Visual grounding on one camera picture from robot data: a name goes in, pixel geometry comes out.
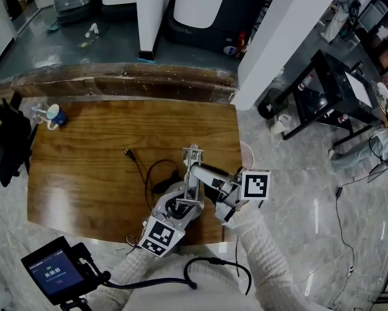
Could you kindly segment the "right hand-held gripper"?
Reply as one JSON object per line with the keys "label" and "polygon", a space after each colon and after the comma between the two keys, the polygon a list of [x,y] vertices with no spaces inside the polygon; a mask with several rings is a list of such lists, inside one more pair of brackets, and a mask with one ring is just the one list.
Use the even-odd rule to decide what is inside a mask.
{"label": "right hand-held gripper", "polygon": [[204,184],[204,195],[215,206],[215,217],[223,224],[247,202],[268,199],[271,172],[243,170],[236,176],[210,165],[193,164],[190,172]]}

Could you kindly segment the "silver desk lamp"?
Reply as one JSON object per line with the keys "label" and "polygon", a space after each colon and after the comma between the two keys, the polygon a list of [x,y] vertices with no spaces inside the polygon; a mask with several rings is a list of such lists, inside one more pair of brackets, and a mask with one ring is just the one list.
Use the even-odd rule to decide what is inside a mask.
{"label": "silver desk lamp", "polygon": [[205,196],[202,191],[201,182],[191,172],[190,167],[193,164],[202,164],[202,154],[198,145],[192,144],[188,148],[183,149],[183,163],[187,168],[182,181],[185,183],[185,194],[182,199],[177,199],[177,203],[181,205],[196,205],[200,202],[205,204]]}

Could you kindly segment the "person's left forearm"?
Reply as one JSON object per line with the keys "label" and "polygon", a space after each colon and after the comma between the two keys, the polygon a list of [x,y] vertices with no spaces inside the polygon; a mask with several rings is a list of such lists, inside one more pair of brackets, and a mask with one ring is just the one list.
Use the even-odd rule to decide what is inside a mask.
{"label": "person's left forearm", "polygon": [[141,282],[157,259],[158,257],[153,253],[137,248],[114,267],[109,281],[120,286]]}

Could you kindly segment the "person's right forearm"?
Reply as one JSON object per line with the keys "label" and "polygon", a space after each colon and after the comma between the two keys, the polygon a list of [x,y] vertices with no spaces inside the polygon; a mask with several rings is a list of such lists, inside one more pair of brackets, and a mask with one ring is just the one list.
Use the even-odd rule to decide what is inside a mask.
{"label": "person's right forearm", "polygon": [[255,298],[264,311],[310,311],[293,281],[285,256],[273,240],[255,203],[236,211],[227,227],[243,246],[255,284]]}

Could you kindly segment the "pink plastic basket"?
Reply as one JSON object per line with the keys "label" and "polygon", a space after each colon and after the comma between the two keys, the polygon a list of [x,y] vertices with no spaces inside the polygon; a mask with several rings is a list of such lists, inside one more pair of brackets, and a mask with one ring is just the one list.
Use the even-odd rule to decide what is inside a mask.
{"label": "pink plastic basket", "polygon": [[253,168],[255,157],[250,146],[243,141],[240,141],[240,151],[242,156],[242,166],[248,170]]}

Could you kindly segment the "person's torso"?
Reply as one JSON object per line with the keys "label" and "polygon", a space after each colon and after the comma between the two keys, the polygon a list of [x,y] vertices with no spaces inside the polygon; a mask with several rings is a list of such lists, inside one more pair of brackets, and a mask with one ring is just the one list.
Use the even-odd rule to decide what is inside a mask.
{"label": "person's torso", "polygon": [[255,296],[242,294],[231,273],[197,261],[189,275],[198,284],[191,290],[171,283],[132,292],[100,287],[88,295],[93,311],[264,311]]}

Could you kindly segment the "black waste bin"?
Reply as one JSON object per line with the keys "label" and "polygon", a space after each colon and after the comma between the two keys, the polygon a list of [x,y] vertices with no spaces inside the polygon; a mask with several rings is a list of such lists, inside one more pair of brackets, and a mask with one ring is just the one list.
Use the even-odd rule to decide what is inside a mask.
{"label": "black waste bin", "polygon": [[276,88],[269,89],[266,96],[257,107],[259,115],[266,120],[270,120],[282,110],[286,109],[289,104],[287,98],[280,102],[277,101],[277,97],[281,95],[281,90]]}

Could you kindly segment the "black timer display screen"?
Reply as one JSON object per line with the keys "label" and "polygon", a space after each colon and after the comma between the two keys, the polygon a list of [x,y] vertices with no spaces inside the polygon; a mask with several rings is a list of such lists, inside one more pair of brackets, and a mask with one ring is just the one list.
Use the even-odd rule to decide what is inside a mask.
{"label": "black timer display screen", "polygon": [[45,297],[60,305],[84,295],[85,279],[76,266],[72,248],[64,237],[59,237],[21,259]]}

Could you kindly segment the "long worn wooden bench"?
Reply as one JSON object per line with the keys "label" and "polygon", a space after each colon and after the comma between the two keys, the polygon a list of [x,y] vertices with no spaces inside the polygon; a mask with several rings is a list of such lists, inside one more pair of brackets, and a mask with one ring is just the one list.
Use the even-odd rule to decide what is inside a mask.
{"label": "long worn wooden bench", "polygon": [[221,69],[150,63],[91,63],[35,69],[0,80],[0,91],[21,97],[125,96],[229,103],[235,73]]}

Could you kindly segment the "red fire extinguisher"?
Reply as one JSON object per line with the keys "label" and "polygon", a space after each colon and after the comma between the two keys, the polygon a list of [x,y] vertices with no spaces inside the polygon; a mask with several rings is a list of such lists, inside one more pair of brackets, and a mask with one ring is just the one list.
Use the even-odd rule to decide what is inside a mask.
{"label": "red fire extinguisher", "polygon": [[237,45],[237,52],[235,57],[236,58],[242,58],[248,48],[248,41],[249,41],[249,36],[247,35],[246,31],[241,31],[240,35],[238,37],[238,45]]}

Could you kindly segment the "blue mug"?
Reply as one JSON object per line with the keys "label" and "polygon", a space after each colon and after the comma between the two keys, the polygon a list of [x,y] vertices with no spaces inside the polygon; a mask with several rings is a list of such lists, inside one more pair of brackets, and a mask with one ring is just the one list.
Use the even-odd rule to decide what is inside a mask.
{"label": "blue mug", "polygon": [[66,123],[67,117],[65,112],[58,104],[51,105],[47,112],[47,128],[50,131],[57,129],[58,127],[64,125]]}

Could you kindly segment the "black metal table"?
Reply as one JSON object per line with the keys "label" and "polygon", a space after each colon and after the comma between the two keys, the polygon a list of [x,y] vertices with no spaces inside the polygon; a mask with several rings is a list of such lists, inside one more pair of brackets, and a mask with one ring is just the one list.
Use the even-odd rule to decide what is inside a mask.
{"label": "black metal table", "polygon": [[[366,88],[373,108],[359,101],[345,73],[351,74]],[[314,76],[308,87],[298,90],[300,82],[309,74]],[[344,63],[332,55],[317,51],[304,71],[277,97],[280,102],[293,95],[299,124],[284,133],[282,138],[289,140],[315,122],[343,128],[349,131],[349,136],[336,144],[340,145],[362,132],[379,126],[382,121],[378,99],[372,86],[362,76],[351,71]],[[337,119],[347,114],[349,119],[339,124]]]}

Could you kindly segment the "clear glass cup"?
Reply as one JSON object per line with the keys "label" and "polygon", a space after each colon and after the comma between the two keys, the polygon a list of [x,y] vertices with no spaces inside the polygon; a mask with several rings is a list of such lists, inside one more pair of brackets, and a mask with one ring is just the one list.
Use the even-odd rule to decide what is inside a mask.
{"label": "clear glass cup", "polygon": [[39,102],[35,106],[31,107],[32,118],[37,124],[48,123],[47,110],[49,105],[46,102]]}

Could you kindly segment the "black office chair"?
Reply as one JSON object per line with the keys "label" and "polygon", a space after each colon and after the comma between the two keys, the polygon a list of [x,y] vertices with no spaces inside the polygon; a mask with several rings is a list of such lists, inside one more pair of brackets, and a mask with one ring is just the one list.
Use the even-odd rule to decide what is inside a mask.
{"label": "black office chair", "polygon": [[37,128],[32,128],[29,119],[6,100],[0,104],[0,182],[7,187],[19,169],[30,170],[32,144]]}

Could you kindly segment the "black mount bracket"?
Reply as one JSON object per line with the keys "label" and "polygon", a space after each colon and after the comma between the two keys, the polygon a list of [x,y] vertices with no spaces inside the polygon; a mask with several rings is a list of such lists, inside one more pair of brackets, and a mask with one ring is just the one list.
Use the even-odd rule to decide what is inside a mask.
{"label": "black mount bracket", "polygon": [[72,311],[75,308],[80,311],[93,311],[84,295],[108,282],[111,275],[107,271],[99,270],[89,250],[82,242],[70,247],[66,255],[80,279],[78,282],[73,282],[72,272],[67,272],[68,285],[63,290],[60,308],[62,311]]}

